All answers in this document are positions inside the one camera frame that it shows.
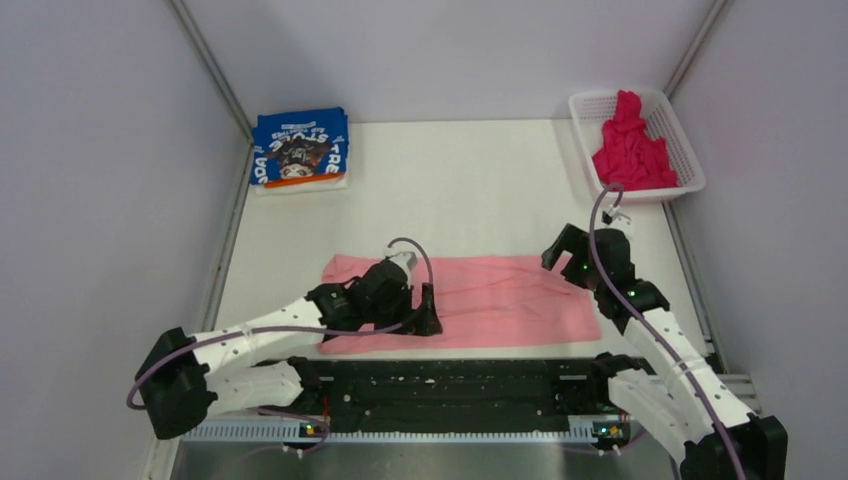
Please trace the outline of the light pink t-shirt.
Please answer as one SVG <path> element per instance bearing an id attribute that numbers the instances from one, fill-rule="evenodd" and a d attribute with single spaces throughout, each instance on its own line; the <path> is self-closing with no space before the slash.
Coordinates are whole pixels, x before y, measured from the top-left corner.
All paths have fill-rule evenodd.
<path id="1" fill-rule="evenodd" d="M 435 257 L 435 306 L 442 333 L 343 336 L 326 355 L 465 348 L 533 347 L 601 337 L 587 292 L 533 256 Z"/>

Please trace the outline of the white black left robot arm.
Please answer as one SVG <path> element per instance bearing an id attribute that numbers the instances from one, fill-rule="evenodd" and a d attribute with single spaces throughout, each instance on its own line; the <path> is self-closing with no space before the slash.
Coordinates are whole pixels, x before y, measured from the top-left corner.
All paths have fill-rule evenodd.
<path id="1" fill-rule="evenodd" d="M 180 437 L 210 416 L 269 408 L 305 414 L 319 404 L 322 381 L 295 350 L 339 337 L 442 331 L 434 276 L 412 285 L 416 257 L 388 256 L 364 274 L 322 283 L 269 314 L 221 330 L 157 339 L 135 375 L 127 404 L 144 411 L 160 440 Z"/>

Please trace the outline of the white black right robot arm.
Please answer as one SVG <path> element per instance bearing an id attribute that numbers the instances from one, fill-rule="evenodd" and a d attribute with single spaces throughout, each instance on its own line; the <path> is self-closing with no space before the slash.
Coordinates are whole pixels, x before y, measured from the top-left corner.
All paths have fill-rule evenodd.
<path id="1" fill-rule="evenodd" d="M 669 454 L 682 479 L 782 479 L 788 433 L 763 417 L 715 373 L 683 333 L 670 303 L 637 277 L 618 229 L 566 225 L 541 255 L 552 270 L 564 253 L 564 280 L 591 292 L 638 358 L 609 352 L 591 363 L 586 397 L 600 412 L 637 418 Z"/>

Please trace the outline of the magenta t-shirt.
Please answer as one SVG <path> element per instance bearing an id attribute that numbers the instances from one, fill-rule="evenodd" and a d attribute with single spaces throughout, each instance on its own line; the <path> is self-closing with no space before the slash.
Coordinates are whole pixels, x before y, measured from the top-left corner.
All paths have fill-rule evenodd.
<path id="1" fill-rule="evenodd" d="M 614 115 L 603 123 L 602 145 L 592 156 L 599 180 L 604 185 L 621 184 L 625 191 L 677 187 L 666 140 L 648 136 L 641 108 L 636 93 L 617 92 Z"/>

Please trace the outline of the folded white orange t-shirt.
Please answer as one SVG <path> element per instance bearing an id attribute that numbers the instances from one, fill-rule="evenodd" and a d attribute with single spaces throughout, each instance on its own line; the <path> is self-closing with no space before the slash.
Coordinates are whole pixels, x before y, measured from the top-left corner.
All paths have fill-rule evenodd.
<path id="1" fill-rule="evenodd" d="M 262 185 L 255 185 L 252 190 L 255 195 L 290 195 L 345 189 L 347 176 L 345 174 L 325 174 L 308 177 L 290 178 Z"/>

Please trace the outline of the white plastic laundry basket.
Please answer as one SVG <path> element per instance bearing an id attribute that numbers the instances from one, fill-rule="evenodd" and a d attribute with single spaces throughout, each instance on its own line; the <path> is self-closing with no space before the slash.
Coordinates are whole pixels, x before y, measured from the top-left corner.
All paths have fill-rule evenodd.
<path id="1" fill-rule="evenodd" d="M 602 145 L 602 125 L 613 117 L 619 90 L 592 91 L 572 95 L 568 106 L 575 142 L 583 161 L 584 177 L 592 195 L 601 193 L 601 183 L 592 156 Z M 656 90 L 635 90 L 641 101 L 641 117 L 646 120 L 652 139 L 666 140 L 671 168 L 677 173 L 678 186 L 666 189 L 625 191 L 626 203 L 658 203 L 673 200 L 704 188 L 706 180 L 694 150 L 666 96 Z"/>

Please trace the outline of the folded blue printed t-shirt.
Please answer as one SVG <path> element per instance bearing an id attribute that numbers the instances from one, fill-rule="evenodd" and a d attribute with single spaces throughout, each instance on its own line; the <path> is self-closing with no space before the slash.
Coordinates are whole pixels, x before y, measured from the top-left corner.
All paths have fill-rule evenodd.
<path id="1" fill-rule="evenodd" d="M 341 107 L 259 115 L 252 129 L 252 186 L 347 174 L 349 118 Z"/>

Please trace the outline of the aluminium rail frame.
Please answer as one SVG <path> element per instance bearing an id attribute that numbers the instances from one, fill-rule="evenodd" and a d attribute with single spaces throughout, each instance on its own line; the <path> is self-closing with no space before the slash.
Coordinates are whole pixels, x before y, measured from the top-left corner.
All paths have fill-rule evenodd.
<path id="1" fill-rule="evenodd" d="M 290 448 L 310 449 L 336 443 L 554 443 L 575 448 L 587 446 L 591 454 L 622 453 L 650 433 L 645 425 L 628 414 L 635 432 L 624 440 L 592 438 L 588 434 L 589 423 L 582 420 L 568 433 L 501 433 L 501 434 L 415 434 L 415 433 L 344 433 L 337 435 L 323 420 L 309 416 L 288 415 L 272 408 L 263 415 L 250 413 L 239 418 L 212 419 L 200 423 L 179 436 L 181 442 L 224 442 L 266 443 Z"/>

